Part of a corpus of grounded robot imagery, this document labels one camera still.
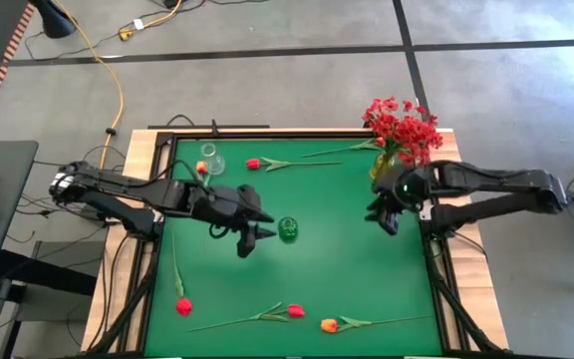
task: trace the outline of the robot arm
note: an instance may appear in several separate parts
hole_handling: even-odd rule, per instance
[[[160,237],[161,228],[153,209],[170,217],[211,223],[210,234],[215,238],[229,230],[240,231],[237,244],[240,257],[249,255],[257,239],[275,235],[249,223],[274,219],[262,211],[260,196],[247,184],[234,189],[224,185],[205,187],[199,180],[134,179],[99,170],[86,162],[74,162],[59,168],[50,195],[57,204],[87,203],[103,215],[119,219],[130,234],[145,240]],[[141,201],[145,208],[133,208],[117,197]],[[225,230],[214,234],[214,227]]]
[[[418,169],[393,168],[376,179],[378,198],[368,207],[366,220],[377,221],[390,235],[397,232],[397,216],[404,209],[419,211],[427,199],[459,197],[475,191],[506,195],[463,206],[436,204],[430,231],[447,234],[465,223],[528,210],[558,213],[568,204],[560,180],[546,171],[483,170],[467,163],[432,162]]]

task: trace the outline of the green table surface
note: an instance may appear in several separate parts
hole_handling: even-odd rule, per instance
[[[146,356],[332,356],[434,355],[440,353],[431,288],[418,219],[405,214],[399,234],[388,236],[365,222],[373,200],[369,168],[377,152],[346,151],[301,159],[312,152],[354,145],[361,140],[217,141],[225,172],[211,183],[248,183],[261,196],[275,223],[298,221],[296,242],[278,235],[257,242],[245,259],[236,256],[238,234],[212,239],[208,224],[168,219],[160,249],[146,333]],[[182,140],[176,158],[200,160],[204,142]],[[245,161],[340,161],[341,165],[249,171]],[[188,179],[178,166],[173,176]],[[193,311],[174,310],[176,294],[172,235],[178,269]],[[188,332],[188,329],[249,317],[277,302],[298,303],[306,316],[289,323],[253,321]],[[319,329],[321,319],[340,315],[361,320],[429,316],[407,322],[350,329]]]

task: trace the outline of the clear glass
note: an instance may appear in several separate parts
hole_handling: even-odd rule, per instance
[[[205,169],[207,173],[218,176],[225,171],[225,159],[216,151],[216,145],[212,143],[204,144],[200,147]]]

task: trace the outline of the red flower bouquet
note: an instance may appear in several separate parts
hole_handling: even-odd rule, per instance
[[[442,136],[435,130],[437,116],[428,115],[422,106],[403,101],[402,111],[396,98],[375,99],[363,120],[376,136],[376,145],[384,150],[382,164],[398,159],[409,167],[428,164],[431,149],[442,146]]]

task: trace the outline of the table leg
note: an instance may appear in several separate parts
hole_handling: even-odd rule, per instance
[[[46,263],[6,249],[0,250],[0,277],[2,275],[12,280],[90,296],[94,294],[97,283],[97,278],[92,275]]]

